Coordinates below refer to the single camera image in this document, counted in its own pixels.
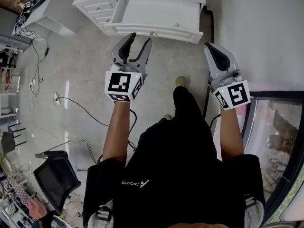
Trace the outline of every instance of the white wall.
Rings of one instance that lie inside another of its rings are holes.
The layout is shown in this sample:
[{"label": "white wall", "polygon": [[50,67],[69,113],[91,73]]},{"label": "white wall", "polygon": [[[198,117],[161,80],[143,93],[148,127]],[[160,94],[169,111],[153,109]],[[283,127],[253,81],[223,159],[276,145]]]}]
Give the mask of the white wall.
[{"label": "white wall", "polygon": [[250,90],[304,90],[304,0],[221,0],[214,23]]}]

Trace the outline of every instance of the chair leg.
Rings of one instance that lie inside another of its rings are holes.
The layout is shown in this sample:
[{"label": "chair leg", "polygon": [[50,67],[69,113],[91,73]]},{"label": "chair leg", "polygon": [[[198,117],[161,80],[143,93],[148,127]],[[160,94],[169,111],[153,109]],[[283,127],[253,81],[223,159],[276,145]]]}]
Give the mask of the chair leg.
[{"label": "chair leg", "polygon": [[19,132],[19,131],[22,131],[22,130],[25,130],[25,128],[21,128],[21,129],[15,130],[15,131],[13,131],[13,133]]},{"label": "chair leg", "polygon": [[20,123],[13,124],[13,125],[11,125],[11,126],[9,126],[9,127],[17,126],[17,125],[19,125],[19,124],[20,124]]},{"label": "chair leg", "polygon": [[24,143],[26,143],[26,141],[16,144],[15,147],[17,147],[17,146],[19,146],[19,145],[22,145],[22,144],[24,144]]}]

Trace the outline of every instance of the shoe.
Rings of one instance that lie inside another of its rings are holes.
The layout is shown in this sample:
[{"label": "shoe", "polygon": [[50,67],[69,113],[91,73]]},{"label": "shoe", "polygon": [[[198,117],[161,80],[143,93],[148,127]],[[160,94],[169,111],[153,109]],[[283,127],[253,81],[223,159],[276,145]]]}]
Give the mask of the shoe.
[{"label": "shoe", "polygon": [[169,114],[166,114],[165,116],[163,116],[163,118],[166,118],[167,120],[172,120],[172,117]]},{"label": "shoe", "polygon": [[186,78],[183,76],[179,76],[175,81],[175,85],[176,87],[178,86],[186,87]]}]

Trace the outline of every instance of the white cabinet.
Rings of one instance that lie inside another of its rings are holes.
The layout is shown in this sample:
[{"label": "white cabinet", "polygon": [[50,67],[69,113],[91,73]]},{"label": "white cabinet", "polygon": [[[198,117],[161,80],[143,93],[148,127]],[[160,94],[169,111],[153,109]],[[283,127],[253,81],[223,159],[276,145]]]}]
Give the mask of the white cabinet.
[{"label": "white cabinet", "polygon": [[[45,0],[31,12],[21,29],[13,29],[12,35],[16,32],[32,39],[44,40],[50,30],[62,36],[76,33],[85,25],[86,17],[72,5],[73,1]],[[35,33],[24,32],[25,27]]]},{"label": "white cabinet", "polygon": [[75,0],[76,5],[105,34],[132,32],[198,43],[204,0]]}]

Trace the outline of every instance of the cable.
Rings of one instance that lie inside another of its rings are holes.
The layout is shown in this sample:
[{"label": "cable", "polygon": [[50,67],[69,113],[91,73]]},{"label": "cable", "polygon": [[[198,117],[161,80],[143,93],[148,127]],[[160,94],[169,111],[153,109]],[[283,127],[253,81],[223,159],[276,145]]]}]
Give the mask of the cable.
[{"label": "cable", "polygon": [[73,100],[71,100],[70,98],[63,97],[63,96],[58,96],[57,99],[55,99],[55,100],[57,101],[59,98],[64,98],[64,99],[70,100],[71,102],[74,102],[75,104],[79,105],[82,109],[84,109],[85,112],[88,113],[89,116],[92,117],[95,121],[97,121],[98,123],[100,123],[100,124],[103,125],[103,126],[106,126],[106,127],[109,126],[109,125],[107,125],[107,124],[104,124],[104,123],[98,121],[98,120],[97,120],[95,117],[93,117],[93,116],[92,116],[92,115],[91,115],[91,114],[90,114],[82,105],[80,105],[80,104],[77,103],[76,101],[73,101]]},{"label": "cable", "polygon": [[[104,123],[98,121],[98,120],[97,120],[95,117],[93,117],[93,116],[92,116],[92,115],[91,115],[91,114],[90,114],[82,105],[80,105],[80,104],[77,103],[76,101],[73,101],[72,99],[67,98],[67,97],[63,97],[63,96],[58,96],[55,100],[57,101],[59,98],[64,98],[64,99],[70,100],[71,102],[74,102],[75,104],[77,104],[78,106],[80,106],[82,109],[84,109],[85,112],[88,113],[89,116],[92,117],[95,121],[97,121],[98,123],[100,123],[100,124],[103,125],[103,126],[109,127],[109,125],[104,124]],[[130,128],[130,130],[129,130],[129,135],[130,135],[130,133],[131,133],[132,129],[134,128],[135,123],[136,123],[136,121],[137,121],[137,115],[136,115],[135,111],[133,111],[133,110],[130,109],[130,112],[132,112],[132,113],[134,114],[135,120],[134,120],[134,123],[132,124],[132,126],[131,126],[131,128]],[[135,145],[133,142],[131,142],[131,141],[128,140],[128,144],[129,144],[129,146],[130,146],[131,148],[134,149],[134,151],[137,149],[137,148],[136,148],[136,145]],[[103,157],[103,155],[101,155],[101,156],[98,158],[97,163],[100,162],[100,160],[101,160],[102,157]]]},{"label": "cable", "polygon": [[[18,17],[17,20],[16,20],[15,35],[18,36],[18,37],[20,37],[20,36],[22,35],[22,33],[25,34],[27,37],[33,36],[33,35],[34,35],[35,37],[34,37],[33,39],[43,38],[43,39],[46,40],[46,42],[47,42],[47,49],[45,50],[44,57],[43,57],[43,59],[42,59],[41,61],[39,60],[39,54],[38,54],[36,48],[34,47],[33,41],[31,42],[31,45],[32,45],[32,47],[34,48],[34,50],[35,50],[35,52],[36,52],[36,54],[37,54],[37,57],[38,57],[37,68],[36,68],[34,77],[33,77],[33,79],[32,79],[32,82],[33,82],[34,79],[35,79],[35,77],[36,77],[36,75],[38,76],[38,91],[37,91],[36,93],[34,93],[34,91],[32,90],[32,88],[30,88],[30,90],[31,90],[31,92],[33,93],[33,95],[38,95],[39,90],[40,90],[40,83],[43,82],[43,78],[39,76],[39,63],[43,62],[44,59],[46,58],[47,54],[48,54],[48,51],[49,51],[48,40],[47,40],[46,38],[44,38],[44,37],[37,36],[37,35],[35,34],[34,31],[28,30],[27,27],[26,27],[26,25],[25,25],[26,20],[24,20],[23,24],[21,24],[21,26],[24,25],[24,29],[25,29],[26,31],[20,26],[20,23],[19,23],[20,18],[26,18],[26,17],[24,16],[24,8],[25,8],[25,5],[23,6],[22,12],[21,12],[21,14],[19,15],[19,17]],[[16,34],[16,26],[18,27],[19,31],[22,31],[22,33],[20,33],[19,35]]]},{"label": "cable", "polygon": [[83,195],[78,195],[78,194],[76,194],[76,193],[73,193],[73,192],[71,192],[72,194],[74,194],[74,195],[76,195],[76,196],[80,196],[80,197],[83,197]]},{"label": "cable", "polygon": [[54,135],[52,135],[47,129],[45,128],[37,128],[37,130],[45,130],[49,135],[51,135],[53,138],[56,138],[58,140],[60,140],[59,138],[55,137]]},{"label": "cable", "polygon": [[212,127],[212,124],[213,124],[214,120],[217,119],[218,117],[220,117],[220,114],[218,114],[215,118],[212,119],[212,121],[210,123],[210,128]]}]

